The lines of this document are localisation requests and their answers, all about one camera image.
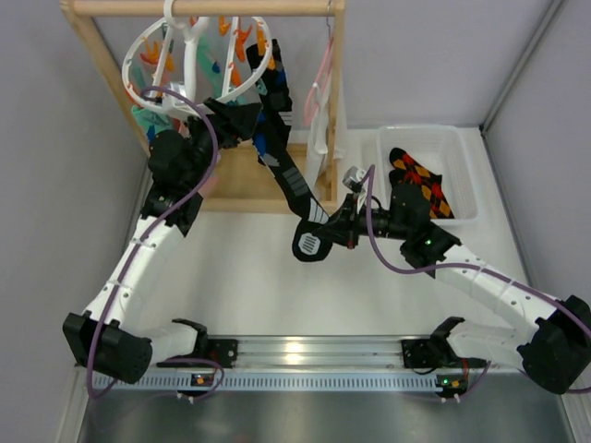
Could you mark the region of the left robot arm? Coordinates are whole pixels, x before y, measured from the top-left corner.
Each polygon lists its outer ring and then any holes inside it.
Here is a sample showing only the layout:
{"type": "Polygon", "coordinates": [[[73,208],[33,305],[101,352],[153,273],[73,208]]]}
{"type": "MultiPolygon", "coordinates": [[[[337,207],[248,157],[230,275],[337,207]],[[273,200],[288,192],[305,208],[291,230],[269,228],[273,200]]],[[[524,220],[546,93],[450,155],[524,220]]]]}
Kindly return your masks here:
{"type": "Polygon", "coordinates": [[[207,329],[199,323],[178,318],[162,327],[140,324],[164,265],[197,218],[199,188],[211,176],[219,150],[251,138],[262,109],[259,103],[214,99],[205,106],[209,113],[203,118],[188,119],[186,136],[166,129],[152,138],[152,185],[126,251],[95,299],[63,323],[70,350],[89,377],[100,373],[133,384],[152,365],[207,351],[207,329]]]}

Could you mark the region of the argyle black orange sock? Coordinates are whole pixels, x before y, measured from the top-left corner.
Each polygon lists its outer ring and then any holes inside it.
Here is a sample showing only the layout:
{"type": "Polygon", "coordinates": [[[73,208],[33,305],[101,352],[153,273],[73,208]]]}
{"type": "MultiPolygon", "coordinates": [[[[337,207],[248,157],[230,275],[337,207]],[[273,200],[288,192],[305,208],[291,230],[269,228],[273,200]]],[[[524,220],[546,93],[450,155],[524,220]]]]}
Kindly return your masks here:
{"type": "Polygon", "coordinates": [[[442,189],[442,176],[423,166],[405,150],[392,148],[389,152],[391,187],[406,184],[420,189],[430,205],[431,219],[454,219],[454,213],[442,189]]]}

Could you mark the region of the white plastic basket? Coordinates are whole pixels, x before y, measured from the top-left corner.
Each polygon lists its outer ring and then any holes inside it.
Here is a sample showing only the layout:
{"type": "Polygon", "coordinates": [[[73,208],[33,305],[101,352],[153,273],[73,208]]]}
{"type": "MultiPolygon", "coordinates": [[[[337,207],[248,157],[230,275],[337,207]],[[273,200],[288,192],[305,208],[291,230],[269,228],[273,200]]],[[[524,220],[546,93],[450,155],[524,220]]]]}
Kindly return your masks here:
{"type": "Polygon", "coordinates": [[[393,148],[404,150],[420,165],[442,177],[443,195],[451,204],[454,217],[440,221],[440,225],[460,226],[479,220],[479,192],[467,144],[459,128],[443,125],[379,128],[374,187],[380,198],[388,198],[392,191],[388,173],[392,169],[389,153],[393,148]]]}

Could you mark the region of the mint green sock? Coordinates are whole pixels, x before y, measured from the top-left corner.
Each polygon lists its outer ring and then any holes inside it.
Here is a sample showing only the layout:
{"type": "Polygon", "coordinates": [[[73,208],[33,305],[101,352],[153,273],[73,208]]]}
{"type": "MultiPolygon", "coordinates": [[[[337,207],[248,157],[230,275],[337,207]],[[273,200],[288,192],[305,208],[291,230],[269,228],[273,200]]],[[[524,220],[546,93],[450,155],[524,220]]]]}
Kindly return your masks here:
{"type": "Polygon", "coordinates": [[[158,133],[175,128],[173,120],[169,116],[157,114],[138,105],[133,105],[131,107],[131,113],[149,142],[151,142],[158,133]]]}

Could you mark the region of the white cloth on hanger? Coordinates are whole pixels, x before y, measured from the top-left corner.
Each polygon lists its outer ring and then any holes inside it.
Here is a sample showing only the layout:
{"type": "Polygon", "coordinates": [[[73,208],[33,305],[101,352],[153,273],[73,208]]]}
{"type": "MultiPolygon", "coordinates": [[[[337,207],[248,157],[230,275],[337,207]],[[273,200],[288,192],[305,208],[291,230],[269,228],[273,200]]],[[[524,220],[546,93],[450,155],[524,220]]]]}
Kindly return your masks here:
{"type": "MultiPolygon", "coordinates": [[[[325,171],[328,162],[328,125],[329,125],[329,98],[330,87],[322,89],[318,82],[314,82],[309,91],[305,107],[305,123],[308,126],[307,158],[304,171],[305,180],[310,189],[316,191],[320,174],[325,171]]],[[[341,160],[348,151],[346,141],[346,110],[344,100],[338,104],[335,147],[333,158],[341,160]]]]}

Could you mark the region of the black sock white stripes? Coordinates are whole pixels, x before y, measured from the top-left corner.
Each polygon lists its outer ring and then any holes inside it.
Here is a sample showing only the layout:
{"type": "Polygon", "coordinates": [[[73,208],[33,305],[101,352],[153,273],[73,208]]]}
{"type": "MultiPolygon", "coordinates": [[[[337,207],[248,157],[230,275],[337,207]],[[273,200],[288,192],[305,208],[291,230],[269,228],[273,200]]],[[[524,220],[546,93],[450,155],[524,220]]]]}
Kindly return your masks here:
{"type": "Polygon", "coordinates": [[[275,68],[265,69],[259,78],[264,90],[259,94],[262,110],[253,144],[259,163],[270,170],[289,210],[300,218],[292,241],[294,257],[301,262],[319,262],[331,252],[332,242],[318,238],[315,231],[329,220],[329,214],[320,205],[287,151],[293,102],[277,40],[271,41],[271,60],[275,68]]]}

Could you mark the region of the aluminium rail base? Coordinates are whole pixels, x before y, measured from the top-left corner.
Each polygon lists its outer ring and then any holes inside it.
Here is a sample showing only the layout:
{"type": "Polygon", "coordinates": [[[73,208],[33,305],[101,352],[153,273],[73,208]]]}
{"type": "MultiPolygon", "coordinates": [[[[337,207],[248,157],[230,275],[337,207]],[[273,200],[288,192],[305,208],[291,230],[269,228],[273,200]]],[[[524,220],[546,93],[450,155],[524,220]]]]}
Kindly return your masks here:
{"type": "Polygon", "coordinates": [[[116,390],[175,392],[396,392],[459,398],[496,365],[481,359],[441,362],[423,337],[210,338],[204,362],[176,357],[135,382],[94,373],[98,394],[116,390]]]}

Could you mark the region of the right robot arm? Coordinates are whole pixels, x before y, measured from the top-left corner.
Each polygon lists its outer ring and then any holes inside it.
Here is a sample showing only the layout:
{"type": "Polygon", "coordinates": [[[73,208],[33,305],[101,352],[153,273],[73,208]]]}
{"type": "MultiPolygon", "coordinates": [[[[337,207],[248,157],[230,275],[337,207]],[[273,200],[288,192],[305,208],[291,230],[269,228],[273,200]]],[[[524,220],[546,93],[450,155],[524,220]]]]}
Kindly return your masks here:
{"type": "Polygon", "coordinates": [[[587,302],[575,295],[561,300],[540,293],[494,269],[432,221],[429,204],[413,186],[396,186],[388,209],[359,204],[358,197],[358,192],[347,195],[314,234],[349,249],[362,235],[371,241],[399,240],[410,273],[426,273],[456,288],[506,322],[501,328],[447,318],[430,335],[443,363],[453,358],[486,360],[524,371],[551,393],[571,391],[590,365],[587,302]]]}

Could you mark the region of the white round clip hanger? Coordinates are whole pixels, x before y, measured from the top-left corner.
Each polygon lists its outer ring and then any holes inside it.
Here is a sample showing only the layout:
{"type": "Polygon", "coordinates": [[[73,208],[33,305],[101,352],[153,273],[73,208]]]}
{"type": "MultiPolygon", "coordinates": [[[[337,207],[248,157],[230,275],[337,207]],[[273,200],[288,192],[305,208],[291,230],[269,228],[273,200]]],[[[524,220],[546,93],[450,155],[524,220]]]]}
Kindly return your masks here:
{"type": "Polygon", "coordinates": [[[146,99],[139,93],[149,86],[166,87],[170,82],[183,82],[189,100],[196,98],[198,71],[210,76],[214,99],[222,103],[241,102],[241,96],[260,83],[265,69],[275,68],[271,60],[271,32],[266,21],[253,17],[257,26],[255,52],[260,57],[243,80],[235,63],[247,61],[246,41],[250,29],[241,30],[241,18],[232,17],[229,24],[219,19],[219,32],[227,36],[226,58],[219,61],[207,41],[212,13],[180,15],[173,12],[173,1],[165,1],[157,10],[163,17],[145,29],[127,51],[121,79],[127,95],[138,106],[173,118],[193,115],[182,101],[165,99],[159,91],[151,91],[146,99]]]}

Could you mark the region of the wooden clothes rack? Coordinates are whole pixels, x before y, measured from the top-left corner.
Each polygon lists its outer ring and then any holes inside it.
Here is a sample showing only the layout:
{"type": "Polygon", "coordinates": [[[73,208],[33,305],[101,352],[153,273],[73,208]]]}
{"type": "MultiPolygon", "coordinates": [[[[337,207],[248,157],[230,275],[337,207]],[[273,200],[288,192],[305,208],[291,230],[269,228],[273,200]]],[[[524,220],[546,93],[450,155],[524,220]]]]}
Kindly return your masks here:
{"type": "MultiPolygon", "coordinates": [[[[147,139],[141,135],[139,124],[135,121],[131,108],[144,106],[146,101],[139,97],[129,78],[130,65],[141,44],[150,38],[162,24],[180,32],[184,43],[188,44],[186,55],[198,52],[200,37],[208,28],[212,18],[230,16],[229,54],[223,65],[223,84],[221,102],[229,102],[252,88],[261,75],[261,69],[244,82],[232,88],[231,78],[235,68],[232,52],[242,30],[241,18],[250,18],[266,40],[271,38],[267,17],[325,17],[333,18],[332,48],[329,51],[330,85],[329,125],[326,130],[328,164],[320,174],[319,184],[321,203],[328,210],[335,210],[337,199],[336,174],[338,162],[334,158],[338,104],[341,86],[342,52],[344,46],[345,3],[343,1],[63,1],[60,8],[88,51],[92,62],[103,76],[109,90],[118,102],[130,127],[133,129],[142,148],[148,146],[147,139]],[[97,17],[155,17],[157,20],[145,29],[128,49],[122,64],[118,64],[107,47],[104,37],[95,24],[97,17]]],[[[243,142],[237,148],[223,155],[221,159],[220,190],[206,203],[209,211],[286,213],[288,205],[280,197],[279,187],[270,174],[264,172],[255,161],[254,146],[243,142]]]]}

